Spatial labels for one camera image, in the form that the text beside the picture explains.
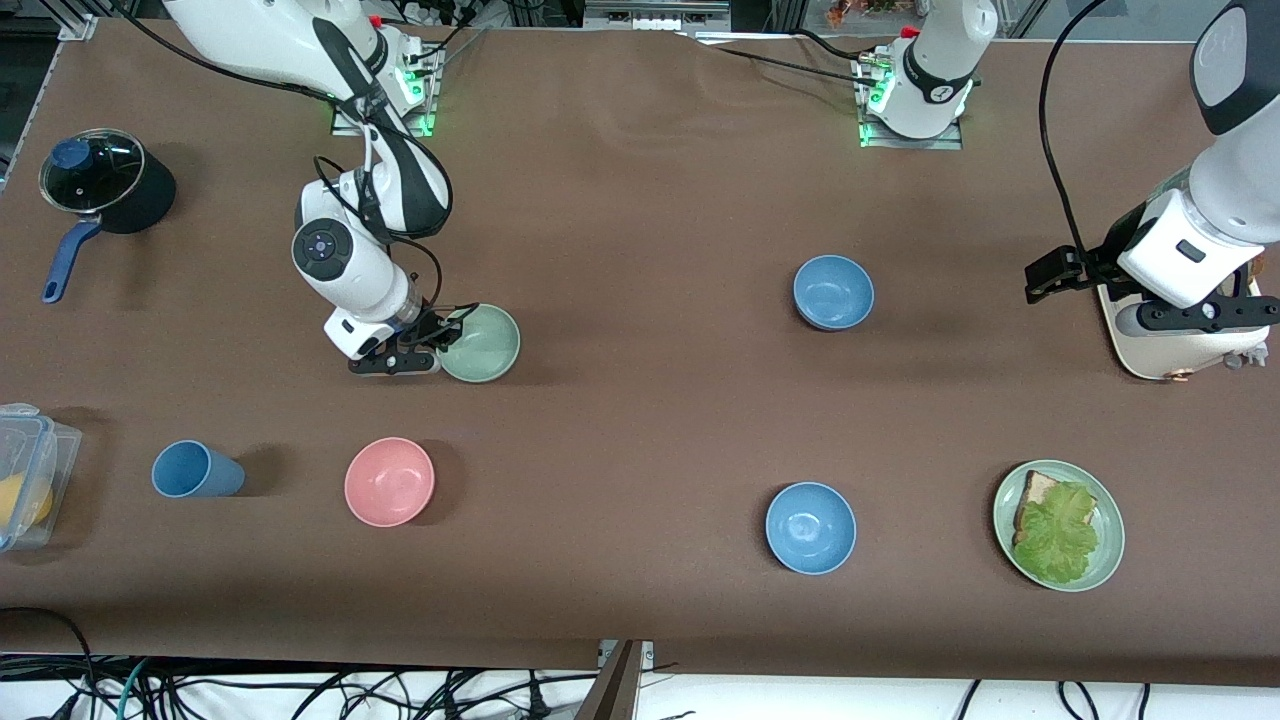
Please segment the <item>green bowl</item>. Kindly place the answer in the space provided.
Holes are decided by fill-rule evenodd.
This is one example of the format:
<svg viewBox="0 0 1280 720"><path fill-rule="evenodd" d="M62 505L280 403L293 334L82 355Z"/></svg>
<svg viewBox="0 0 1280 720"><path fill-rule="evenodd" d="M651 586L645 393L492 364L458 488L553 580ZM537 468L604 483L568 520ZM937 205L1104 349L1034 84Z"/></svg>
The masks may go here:
<svg viewBox="0 0 1280 720"><path fill-rule="evenodd" d="M479 304L470 313L454 310L448 319L458 320L460 336L436 355L444 373L465 383L481 384L497 380L515 365L521 334L504 309Z"/></svg>

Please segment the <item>blue bowl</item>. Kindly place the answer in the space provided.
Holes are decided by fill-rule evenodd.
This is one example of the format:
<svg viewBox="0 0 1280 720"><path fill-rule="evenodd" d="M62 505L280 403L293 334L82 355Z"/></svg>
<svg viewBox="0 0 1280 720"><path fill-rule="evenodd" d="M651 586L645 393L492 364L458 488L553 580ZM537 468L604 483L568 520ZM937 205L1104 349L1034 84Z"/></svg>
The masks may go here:
<svg viewBox="0 0 1280 720"><path fill-rule="evenodd" d="M867 269L850 258L810 258L792 279L794 306L818 331L847 331L861 324L876 306L876 287Z"/></svg>
<svg viewBox="0 0 1280 720"><path fill-rule="evenodd" d="M806 480L778 491L764 519L765 543L790 571L820 577L840 569L858 542L858 520L836 489Z"/></svg>

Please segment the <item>pink bowl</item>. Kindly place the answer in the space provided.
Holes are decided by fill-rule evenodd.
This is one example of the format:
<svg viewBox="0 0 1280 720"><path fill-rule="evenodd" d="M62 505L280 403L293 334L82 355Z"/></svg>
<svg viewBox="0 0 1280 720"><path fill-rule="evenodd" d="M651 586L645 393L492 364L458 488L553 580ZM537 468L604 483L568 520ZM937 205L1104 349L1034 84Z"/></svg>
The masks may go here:
<svg viewBox="0 0 1280 720"><path fill-rule="evenodd" d="M419 443L387 437L361 448L347 468L343 491L348 510L375 528L412 521L431 501L434 462Z"/></svg>

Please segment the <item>cream white appliance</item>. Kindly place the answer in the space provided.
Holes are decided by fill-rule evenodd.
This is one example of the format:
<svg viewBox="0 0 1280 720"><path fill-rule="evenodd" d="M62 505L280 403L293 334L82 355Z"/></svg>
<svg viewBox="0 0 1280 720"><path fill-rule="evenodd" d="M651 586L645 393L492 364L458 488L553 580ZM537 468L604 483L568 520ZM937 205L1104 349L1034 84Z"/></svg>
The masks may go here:
<svg viewBox="0 0 1280 720"><path fill-rule="evenodd" d="M1263 296L1254 278L1263 258L1260 255L1248 264L1225 275L1217 286L1202 296L1201 304L1211 295L1226 297ZM1137 284L1112 263L1097 261L1100 269L1121 290L1115 295L1110 286L1097 288L1100 307L1107 328L1110 342L1119 364L1132 375L1143 380L1185 380L1197 372L1224 365L1229 369L1244 366L1265 366L1268 361L1268 337L1271 327L1254 328L1247 332L1222 332L1216 334L1156 334L1130 337L1121 334L1115 325L1116 314L1133 304L1151 300L1164 300L1151 293L1144 286Z"/></svg>

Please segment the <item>bread slice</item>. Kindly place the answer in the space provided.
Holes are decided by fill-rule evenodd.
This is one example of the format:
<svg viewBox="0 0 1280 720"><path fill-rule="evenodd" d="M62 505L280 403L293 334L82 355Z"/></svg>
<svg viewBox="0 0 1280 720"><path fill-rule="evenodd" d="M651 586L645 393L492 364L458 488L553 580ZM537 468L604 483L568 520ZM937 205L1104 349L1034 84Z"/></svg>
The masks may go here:
<svg viewBox="0 0 1280 720"><path fill-rule="evenodd" d="M1097 546L1093 528L1097 503L1084 483L1029 471L1015 512L1012 546L1033 543L1092 551Z"/></svg>

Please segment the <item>blue cup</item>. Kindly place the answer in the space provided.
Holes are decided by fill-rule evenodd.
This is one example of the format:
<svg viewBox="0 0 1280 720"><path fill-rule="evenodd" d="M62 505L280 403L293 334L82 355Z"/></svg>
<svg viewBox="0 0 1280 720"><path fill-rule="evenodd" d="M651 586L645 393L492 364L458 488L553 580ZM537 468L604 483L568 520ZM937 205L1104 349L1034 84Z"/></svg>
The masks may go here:
<svg viewBox="0 0 1280 720"><path fill-rule="evenodd" d="M238 493L246 479L244 469L195 439L166 446L154 460L151 484L168 498L211 498Z"/></svg>

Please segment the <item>brown table cover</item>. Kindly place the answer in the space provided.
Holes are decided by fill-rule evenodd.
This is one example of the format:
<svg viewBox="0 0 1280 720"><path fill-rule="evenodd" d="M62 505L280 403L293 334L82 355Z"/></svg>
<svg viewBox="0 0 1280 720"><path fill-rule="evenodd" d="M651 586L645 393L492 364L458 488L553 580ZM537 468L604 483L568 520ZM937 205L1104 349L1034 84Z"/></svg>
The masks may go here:
<svg viewBox="0 0 1280 720"><path fill-rule="evenodd" d="M1094 299L1029 306L1068 241L1037 96L1047 44L996 44L957 152L864 149L849 92L678 35L460 36L428 141L456 201L430 245L447 304L507 309L512 370L351 375L291 261L326 109L184 61L119 20L67 44L0 195L0 404L79 429L47 547L0 553L0 607L70 618L100 653L590 667L649 639L682 673L1280 685L1280 341L1265 368L1132 379ZM60 140L123 129L175 178L136 234L78 252L41 195ZM847 331L797 314L796 269L861 264ZM434 462L375 528L343 483L371 442ZM195 439L243 488L168 498ZM1068 593L997 546L1014 468L1074 464L1126 542ZM783 568L765 510L838 491L858 542Z"/></svg>

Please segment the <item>green lettuce leaf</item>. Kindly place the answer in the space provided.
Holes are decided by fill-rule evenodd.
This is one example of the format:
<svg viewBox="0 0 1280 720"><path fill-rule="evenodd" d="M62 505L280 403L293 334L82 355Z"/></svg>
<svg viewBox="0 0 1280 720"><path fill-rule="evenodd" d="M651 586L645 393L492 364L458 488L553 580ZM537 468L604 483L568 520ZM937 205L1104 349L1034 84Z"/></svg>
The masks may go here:
<svg viewBox="0 0 1280 720"><path fill-rule="evenodd" d="M1098 544L1092 525L1096 506L1085 484L1033 471L1015 516L1015 562L1042 582L1082 579Z"/></svg>

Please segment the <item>green plate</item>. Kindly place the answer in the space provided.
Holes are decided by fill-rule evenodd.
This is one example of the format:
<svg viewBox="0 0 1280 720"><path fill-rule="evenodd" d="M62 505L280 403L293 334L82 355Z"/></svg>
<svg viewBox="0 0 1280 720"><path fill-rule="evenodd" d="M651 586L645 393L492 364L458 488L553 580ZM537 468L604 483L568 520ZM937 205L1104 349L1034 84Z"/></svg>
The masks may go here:
<svg viewBox="0 0 1280 720"><path fill-rule="evenodd" d="M1038 580L1030 573L1023 570L1014 560L1012 536L1015 512L1027 487L1027 475L1029 471L1042 471L1057 480L1084 483L1098 501L1093 516L1093 528L1097 530L1098 544L1089 556L1089 566L1085 575L1076 582L1059 584ZM1068 593L1092 591L1108 580L1123 560L1126 542L1123 515L1114 497L1103 484L1087 470L1053 459L1024 462L1006 473L993 495L992 524L997 546L1020 574L1038 585Z"/></svg>

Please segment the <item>glass lid blue knob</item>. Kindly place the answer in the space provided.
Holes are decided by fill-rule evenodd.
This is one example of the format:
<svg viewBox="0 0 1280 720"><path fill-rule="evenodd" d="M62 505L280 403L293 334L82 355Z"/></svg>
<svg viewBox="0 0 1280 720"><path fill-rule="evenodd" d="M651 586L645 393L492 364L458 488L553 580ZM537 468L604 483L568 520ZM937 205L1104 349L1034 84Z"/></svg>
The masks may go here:
<svg viewBox="0 0 1280 720"><path fill-rule="evenodd" d="M42 196L65 211L99 211L123 199L145 172L146 151L132 135L110 128L58 141L40 172Z"/></svg>

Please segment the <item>clear plastic container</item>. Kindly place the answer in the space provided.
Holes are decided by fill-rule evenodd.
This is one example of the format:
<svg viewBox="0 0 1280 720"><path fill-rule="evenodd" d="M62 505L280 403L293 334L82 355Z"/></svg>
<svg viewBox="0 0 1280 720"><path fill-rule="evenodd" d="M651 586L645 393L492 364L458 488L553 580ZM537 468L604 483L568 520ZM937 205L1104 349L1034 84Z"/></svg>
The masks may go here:
<svg viewBox="0 0 1280 720"><path fill-rule="evenodd" d="M0 480L22 474L26 482L50 484L52 509L45 521L0 527L0 553L40 550L54 533L83 433L44 415L28 404L0 405Z"/></svg>

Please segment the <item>yellow fruit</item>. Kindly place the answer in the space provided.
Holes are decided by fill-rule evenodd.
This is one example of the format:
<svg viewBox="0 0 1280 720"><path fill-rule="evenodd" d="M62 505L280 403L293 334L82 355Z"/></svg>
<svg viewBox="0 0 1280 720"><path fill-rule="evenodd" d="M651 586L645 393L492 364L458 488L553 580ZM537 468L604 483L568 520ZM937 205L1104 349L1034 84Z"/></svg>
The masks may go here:
<svg viewBox="0 0 1280 720"><path fill-rule="evenodd" d="M29 528L45 521L52 509L49 483L27 483L22 474L0 480L0 527L18 521Z"/></svg>

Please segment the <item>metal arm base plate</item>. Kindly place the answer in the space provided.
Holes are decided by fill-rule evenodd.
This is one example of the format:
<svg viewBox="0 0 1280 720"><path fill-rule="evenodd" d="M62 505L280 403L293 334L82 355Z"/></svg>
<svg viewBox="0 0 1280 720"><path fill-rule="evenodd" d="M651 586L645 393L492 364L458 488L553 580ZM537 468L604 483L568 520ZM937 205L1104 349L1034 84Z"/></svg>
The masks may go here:
<svg viewBox="0 0 1280 720"><path fill-rule="evenodd" d="M398 29L371 28L367 33L349 36L349 42L364 59L378 90L360 91L360 97L381 102L393 110L411 135L433 135L445 54L430 54L430 44Z"/></svg>
<svg viewBox="0 0 1280 720"><path fill-rule="evenodd" d="M850 69L855 78L870 81L870 85L860 85L855 91L860 146L864 149L961 150L963 132L957 118L954 118L947 128L936 137L910 138L892 131L884 119L876 113L884 104L895 85L895 76L890 65L890 56L883 53L859 53L850 61Z"/></svg>

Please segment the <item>metal bracket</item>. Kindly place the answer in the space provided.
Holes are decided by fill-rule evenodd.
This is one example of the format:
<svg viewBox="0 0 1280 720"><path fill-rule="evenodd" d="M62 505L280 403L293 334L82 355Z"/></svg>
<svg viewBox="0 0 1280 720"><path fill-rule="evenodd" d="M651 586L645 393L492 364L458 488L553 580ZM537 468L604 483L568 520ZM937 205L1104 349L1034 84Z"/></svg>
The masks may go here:
<svg viewBox="0 0 1280 720"><path fill-rule="evenodd" d="M655 666L650 641L600 641L600 671L573 720L634 720L640 680Z"/></svg>

